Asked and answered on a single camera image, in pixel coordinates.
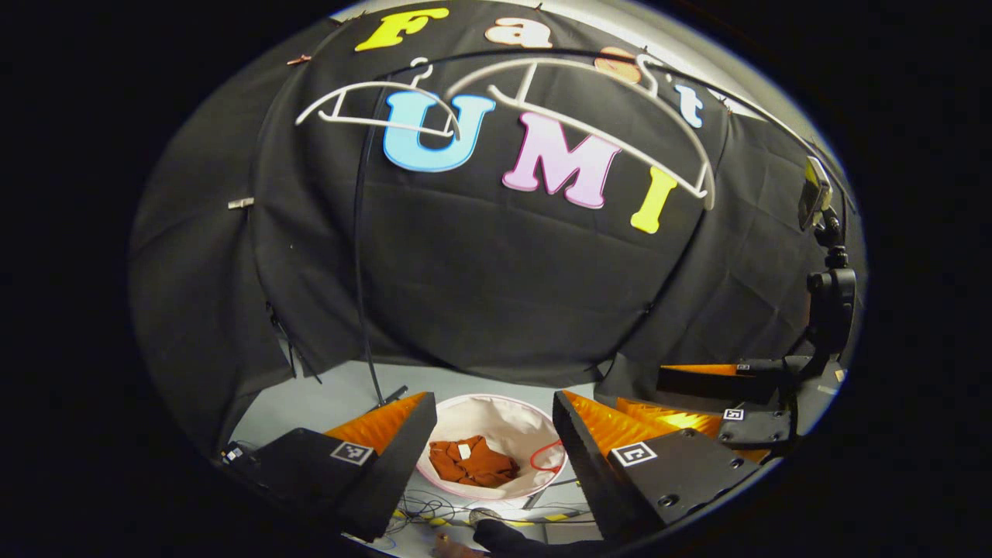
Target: orange cloth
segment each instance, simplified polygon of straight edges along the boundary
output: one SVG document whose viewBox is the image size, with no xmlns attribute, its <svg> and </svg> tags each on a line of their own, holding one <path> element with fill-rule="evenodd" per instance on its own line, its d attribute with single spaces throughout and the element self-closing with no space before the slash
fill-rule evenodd
<svg viewBox="0 0 992 558">
<path fill-rule="evenodd" d="M 467 444 L 468 459 L 461 459 L 458 445 Z M 486 439 L 473 436 L 458 442 L 431 442 L 431 464 L 442 481 L 497 488 L 517 477 L 520 466 L 513 458 L 489 449 Z"/>
</svg>

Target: foam letter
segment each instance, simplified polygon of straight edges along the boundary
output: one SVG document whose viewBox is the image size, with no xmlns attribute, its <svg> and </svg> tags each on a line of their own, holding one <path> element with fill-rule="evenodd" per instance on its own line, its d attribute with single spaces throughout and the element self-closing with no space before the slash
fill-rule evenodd
<svg viewBox="0 0 992 558">
<path fill-rule="evenodd" d="M 424 126 L 428 108 L 436 101 L 416 91 L 400 91 L 386 98 L 392 107 L 389 121 L 410 126 Z M 482 117 L 496 108 L 496 103 L 478 95 L 459 95 L 451 100 L 458 109 L 458 128 L 461 139 L 451 138 L 451 143 L 441 149 L 429 149 L 421 145 L 420 132 L 404 130 L 392 126 L 386 128 L 383 136 L 383 151 L 396 165 L 419 173 L 442 173 L 460 167 L 468 161 L 475 150 L 479 137 Z"/>
<path fill-rule="evenodd" d="M 634 55 L 623 49 L 617 49 L 616 47 L 606 47 L 599 52 L 604 55 L 630 57 L 631 60 L 634 60 Z M 629 83 L 637 83 L 641 80 L 641 71 L 638 70 L 637 66 L 634 64 L 610 59 L 596 59 L 593 62 L 593 65 L 596 66 L 597 70 L 619 77 Z"/>
<path fill-rule="evenodd" d="M 575 184 L 564 191 L 566 200 L 584 208 L 603 207 L 603 187 L 613 157 L 620 148 L 596 136 L 588 136 L 568 151 L 564 130 L 557 120 L 534 112 L 520 115 L 527 126 L 517 166 L 503 175 L 503 185 L 523 192 L 538 188 L 538 161 L 545 170 L 545 187 L 553 195 L 565 181 L 578 173 Z"/>
<path fill-rule="evenodd" d="M 428 23 L 428 18 L 446 18 L 447 8 L 433 8 L 430 10 L 415 10 L 413 12 L 402 12 L 382 18 L 382 25 L 375 30 L 368 41 L 355 47 L 355 52 L 368 51 L 371 49 L 381 49 L 383 47 L 395 47 L 403 43 L 400 32 L 405 31 L 407 35 L 413 35 L 424 28 Z"/>
<path fill-rule="evenodd" d="M 693 128 L 702 127 L 702 119 L 696 116 L 695 110 L 702 108 L 702 101 L 696 98 L 695 91 L 685 85 L 676 85 L 682 100 L 682 118 Z"/>
<path fill-rule="evenodd" d="M 520 45 L 528 49 L 549 49 L 552 30 L 543 23 L 520 18 L 500 18 L 496 27 L 486 30 L 486 39 L 501 45 Z"/>
<path fill-rule="evenodd" d="M 654 234 L 658 231 L 658 218 L 662 216 L 662 208 L 665 200 L 669 198 L 671 192 L 679 183 L 661 169 L 651 168 L 651 186 L 648 187 L 648 195 L 641 204 L 641 210 L 630 216 L 630 224 Z"/>
</svg>

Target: laundry basket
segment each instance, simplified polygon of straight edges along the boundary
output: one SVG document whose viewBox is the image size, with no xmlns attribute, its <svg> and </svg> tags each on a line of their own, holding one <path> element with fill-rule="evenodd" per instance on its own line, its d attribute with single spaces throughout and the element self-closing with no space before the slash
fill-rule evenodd
<svg viewBox="0 0 992 558">
<path fill-rule="evenodd" d="M 520 466 L 517 478 L 498 488 L 443 481 L 431 463 L 430 442 L 454 442 L 472 436 L 484 436 L 490 449 L 513 458 Z M 437 405 L 437 424 L 417 461 L 417 470 L 436 487 L 462 497 L 515 499 L 539 492 L 558 478 L 568 455 L 561 444 L 555 445 L 557 441 L 552 418 L 534 405 L 488 393 L 459 395 Z"/>
</svg>

